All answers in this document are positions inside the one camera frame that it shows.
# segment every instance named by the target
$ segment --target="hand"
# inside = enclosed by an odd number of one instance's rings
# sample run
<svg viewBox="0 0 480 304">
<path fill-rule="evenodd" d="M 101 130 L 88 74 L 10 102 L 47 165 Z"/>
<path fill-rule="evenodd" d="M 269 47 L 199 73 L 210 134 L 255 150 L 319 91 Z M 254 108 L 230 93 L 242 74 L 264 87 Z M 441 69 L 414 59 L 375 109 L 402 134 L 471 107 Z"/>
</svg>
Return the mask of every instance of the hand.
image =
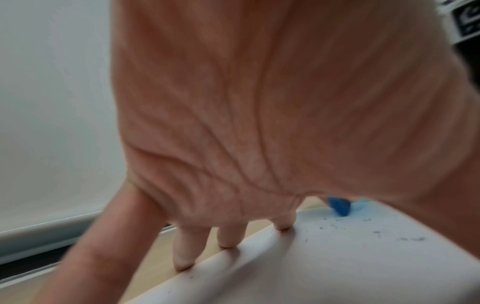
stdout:
<svg viewBox="0 0 480 304">
<path fill-rule="evenodd" d="M 117 0 L 112 29 L 130 194 L 41 303 L 118 300 L 166 220 L 185 269 L 210 227 L 235 246 L 251 220 L 292 225 L 306 195 L 415 201 L 477 142 L 476 93 L 429 1 Z"/>
</svg>

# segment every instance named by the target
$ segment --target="beige desk surface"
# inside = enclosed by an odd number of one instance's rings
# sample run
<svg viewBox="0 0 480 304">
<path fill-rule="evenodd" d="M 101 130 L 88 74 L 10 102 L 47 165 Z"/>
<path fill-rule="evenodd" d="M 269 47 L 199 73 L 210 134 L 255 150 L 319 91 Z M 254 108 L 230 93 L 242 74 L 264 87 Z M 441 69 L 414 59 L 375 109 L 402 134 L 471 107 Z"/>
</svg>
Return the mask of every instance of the beige desk surface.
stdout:
<svg viewBox="0 0 480 304">
<path fill-rule="evenodd" d="M 309 197 L 300 207 L 301 209 L 310 209 L 322 207 L 324 204 L 317 198 Z M 248 225 L 246 237 L 264 229 L 271 223 L 267 220 L 253 221 Z M 172 241 L 174 231 L 163 233 L 153 244 L 150 252 L 141 264 L 135 274 L 130 286 L 128 287 L 122 303 L 125 303 L 139 294 L 155 287 L 172 278 L 176 272 L 172 264 Z M 217 229 L 212 229 L 205 251 L 198 259 L 203 261 L 214 254 L 220 252 L 217 245 Z M 45 273 L 37 277 L 19 282 L 17 284 L 0 289 L 0 304 L 27 304 L 30 303 L 33 296 L 40 290 L 44 282 L 50 276 Z"/>
</svg>

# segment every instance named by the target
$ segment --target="blue object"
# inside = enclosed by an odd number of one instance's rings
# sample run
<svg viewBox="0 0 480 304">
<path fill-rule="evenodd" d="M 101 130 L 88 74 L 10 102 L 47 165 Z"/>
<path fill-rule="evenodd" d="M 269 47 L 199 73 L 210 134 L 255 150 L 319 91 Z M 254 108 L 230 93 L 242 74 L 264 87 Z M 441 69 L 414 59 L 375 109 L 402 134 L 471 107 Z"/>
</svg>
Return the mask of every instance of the blue object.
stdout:
<svg viewBox="0 0 480 304">
<path fill-rule="evenodd" d="M 338 197 L 329 197 L 327 201 L 329 206 L 335 210 L 338 215 L 347 216 L 350 213 L 350 205 L 352 203 L 349 200 Z"/>
</svg>

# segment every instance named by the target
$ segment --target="white symbol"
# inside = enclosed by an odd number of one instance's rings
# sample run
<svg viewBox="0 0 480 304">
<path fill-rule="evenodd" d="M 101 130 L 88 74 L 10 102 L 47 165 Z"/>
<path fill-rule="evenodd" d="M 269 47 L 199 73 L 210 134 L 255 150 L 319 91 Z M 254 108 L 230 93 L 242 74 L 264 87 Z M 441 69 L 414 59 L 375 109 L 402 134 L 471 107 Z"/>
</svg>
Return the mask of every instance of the white symbol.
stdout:
<svg viewBox="0 0 480 304">
<path fill-rule="evenodd" d="M 474 16 L 474 17 L 469 17 L 470 11 L 472 11 L 472 7 L 466 7 L 465 10 L 463 11 L 463 13 L 460 15 L 460 21 L 461 21 L 461 23 L 463 23 L 463 25 L 467 25 L 469 23 L 480 20 L 480 15 Z"/>
</svg>

